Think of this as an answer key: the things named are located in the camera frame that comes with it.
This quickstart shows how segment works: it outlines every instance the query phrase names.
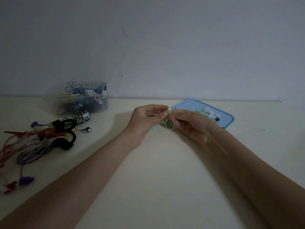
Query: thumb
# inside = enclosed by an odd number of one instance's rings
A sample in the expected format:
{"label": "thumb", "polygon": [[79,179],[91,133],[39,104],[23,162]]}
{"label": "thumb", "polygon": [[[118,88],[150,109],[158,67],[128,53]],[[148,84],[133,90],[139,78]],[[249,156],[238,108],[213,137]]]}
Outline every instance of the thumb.
{"label": "thumb", "polygon": [[175,117],[178,120],[190,122],[193,118],[192,114],[189,113],[182,113],[182,112],[174,112],[172,111],[173,117]]}
{"label": "thumb", "polygon": [[151,120],[152,126],[155,124],[159,123],[161,120],[165,119],[167,117],[168,113],[165,112],[160,112],[157,115],[154,115],[153,117],[149,117]]}

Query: blue plastic lid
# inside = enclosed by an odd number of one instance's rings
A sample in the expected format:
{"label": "blue plastic lid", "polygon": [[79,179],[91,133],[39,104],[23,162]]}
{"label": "blue plastic lid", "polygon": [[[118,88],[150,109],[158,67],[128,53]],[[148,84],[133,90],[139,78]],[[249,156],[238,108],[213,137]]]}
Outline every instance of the blue plastic lid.
{"label": "blue plastic lid", "polygon": [[220,127],[227,128],[235,120],[234,116],[231,114],[195,99],[187,99],[173,106],[173,109],[187,109],[190,111],[203,111],[206,108],[209,108],[211,111],[213,111],[214,115],[220,115],[219,121],[214,120]]}

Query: white table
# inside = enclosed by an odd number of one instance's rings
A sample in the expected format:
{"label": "white table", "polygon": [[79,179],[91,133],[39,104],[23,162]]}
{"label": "white table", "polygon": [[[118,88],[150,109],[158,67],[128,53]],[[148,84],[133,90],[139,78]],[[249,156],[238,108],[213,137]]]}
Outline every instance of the white table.
{"label": "white table", "polygon": [[[0,195],[0,219],[34,193],[79,164],[119,134],[132,110],[177,100],[109,100],[109,109],[92,114],[90,133],[77,133],[74,146],[56,149],[24,167],[35,182]],[[47,123],[41,98],[0,97],[1,131],[25,131],[33,121]],[[280,102],[206,101],[231,113],[228,128],[274,168],[305,187],[304,113]],[[9,137],[1,134],[0,143]],[[20,166],[10,160],[0,170],[16,180]],[[157,127],[132,151],[79,222],[82,228],[265,228],[264,221],[208,154],[177,129]]]}

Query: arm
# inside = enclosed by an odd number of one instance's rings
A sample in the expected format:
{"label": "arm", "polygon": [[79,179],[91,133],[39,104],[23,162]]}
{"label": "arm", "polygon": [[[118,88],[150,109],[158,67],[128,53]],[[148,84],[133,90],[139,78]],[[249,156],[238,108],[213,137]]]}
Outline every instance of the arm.
{"label": "arm", "polygon": [[135,108],[123,132],[21,204],[0,221],[0,228],[74,228],[124,158],[166,117],[166,109],[155,104]]}
{"label": "arm", "polygon": [[272,228],[305,228],[305,189],[200,113],[174,110],[169,117],[211,152]]}

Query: white wall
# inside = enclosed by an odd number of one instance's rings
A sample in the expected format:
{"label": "white wall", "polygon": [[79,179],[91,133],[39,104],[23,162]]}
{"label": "white wall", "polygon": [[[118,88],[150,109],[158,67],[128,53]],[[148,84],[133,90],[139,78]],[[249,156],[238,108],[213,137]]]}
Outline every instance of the white wall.
{"label": "white wall", "polygon": [[42,95],[77,77],[106,80],[112,97],[305,103],[305,0],[1,0],[0,8],[2,95]]}

